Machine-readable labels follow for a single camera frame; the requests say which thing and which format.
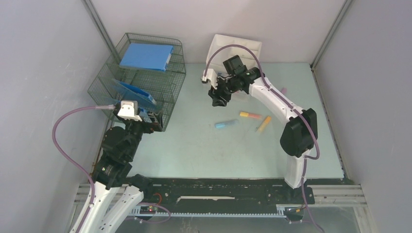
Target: wire mesh basket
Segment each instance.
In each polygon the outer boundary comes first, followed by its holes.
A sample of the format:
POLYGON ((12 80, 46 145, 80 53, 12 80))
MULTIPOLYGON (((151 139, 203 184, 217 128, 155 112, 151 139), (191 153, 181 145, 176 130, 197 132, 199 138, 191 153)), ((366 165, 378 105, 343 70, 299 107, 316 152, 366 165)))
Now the wire mesh basket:
MULTIPOLYGON (((120 59, 131 43, 172 45, 173 52, 166 71, 122 67, 111 55, 87 92, 98 105, 109 105, 136 95, 117 81, 136 86, 150 93, 156 100, 156 106, 146 105, 144 108, 147 111, 163 111, 163 131, 165 131, 186 77, 182 43, 176 39, 126 33, 116 46, 120 59)), ((118 121, 110 110, 103 111, 109 118, 118 121)), ((150 121, 145 115, 141 117, 150 121)))

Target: gray wall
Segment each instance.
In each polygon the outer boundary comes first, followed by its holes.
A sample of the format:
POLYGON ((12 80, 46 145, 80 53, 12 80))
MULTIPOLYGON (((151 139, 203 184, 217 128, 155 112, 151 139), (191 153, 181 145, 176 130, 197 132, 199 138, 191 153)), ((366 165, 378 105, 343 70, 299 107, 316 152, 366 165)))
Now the gray wall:
POLYGON ((116 43, 125 32, 182 41, 205 63, 214 34, 262 41, 262 62, 312 62, 344 0, 94 0, 116 43))
MULTIPOLYGON (((87 88, 108 51, 80 0, 1 1, 0 232, 64 231, 84 175, 54 147, 54 122, 93 105, 87 88)), ((62 122, 64 150, 90 169, 100 111, 62 122)))
POLYGON ((356 0, 316 70, 342 157, 382 233, 410 232, 412 1, 356 0))

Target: table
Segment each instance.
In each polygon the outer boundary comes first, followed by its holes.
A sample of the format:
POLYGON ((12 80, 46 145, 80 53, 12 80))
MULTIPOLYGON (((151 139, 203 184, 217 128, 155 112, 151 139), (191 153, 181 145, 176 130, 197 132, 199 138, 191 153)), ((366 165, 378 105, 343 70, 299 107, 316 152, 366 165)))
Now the table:
MULTIPOLYGON (((226 107, 212 107, 212 99, 207 95, 210 85, 200 82, 205 66, 186 64, 187 75, 166 131, 143 136, 129 176, 283 178, 288 155, 279 143, 283 129, 277 118, 251 96, 234 96, 226 107), (240 117, 240 111, 273 118, 265 131, 258 134, 256 128, 263 120, 240 117), (233 119, 238 119, 239 124, 224 129, 214 126, 233 119)), ((343 178, 309 64, 262 64, 262 68, 275 87, 287 88, 286 96, 290 100, 317 113, 321 157, 308 161, 307 177, 343 178)))

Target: red wire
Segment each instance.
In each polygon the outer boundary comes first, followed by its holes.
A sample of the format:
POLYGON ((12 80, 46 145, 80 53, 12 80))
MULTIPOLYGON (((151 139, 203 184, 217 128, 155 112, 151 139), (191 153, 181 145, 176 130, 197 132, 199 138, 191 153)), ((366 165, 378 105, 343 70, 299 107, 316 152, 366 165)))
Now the red wire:
POLYGON ((160 193, 154 193, 153 196, 154 195, 159 196, 159 202, 157 203, 157 205, 159 205, 162 202, 162 195, 160 195, 160 193))

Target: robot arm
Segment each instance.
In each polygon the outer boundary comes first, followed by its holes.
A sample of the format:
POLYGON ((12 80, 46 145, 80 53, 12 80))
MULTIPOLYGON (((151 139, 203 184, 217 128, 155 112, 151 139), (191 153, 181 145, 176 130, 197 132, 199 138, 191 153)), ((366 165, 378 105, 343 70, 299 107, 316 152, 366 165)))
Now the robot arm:
POLYGON ((151 196, 152 181, 141 175, 130 179, 128 186, 113 208, 105 215, 112 199, 124 184, 132 166, 134 155, 144 133, 162 131, 162 114, 148 113, 152 122, 145 122, 138 114, 136 101, 122 101, 114 110, 115 116, 125 124, 106 131, 102 142, 103 154, 92 174, 95 187, 94 203, 89 206, 91 191, 80 215, 70 232, 114 233, 130 211, 151 196), (83 216, 89 213, 82 222, 83 216))
POLYGON ((297 110, 308 121, 317 138, 315 111, 312 109, 304 110, 291 102, 269 82, 267 77, 260 76, 258 68, 254 67, 248 70, 239 56, 224 61, 223 65, 229 77, 218 77, 213 69, 208 69, 207 76, 202 78, 203 83, 211 82, 212 87, 208 94, 212 97, 212 105, 226 106, 232 93, 244 91, 270 109, 284 127, 280 144, 289 155, 285 182, 292 189, 298 188, 301 185, 305 156, 309 155, 314 142, 307 127, 294 110, 297 110))

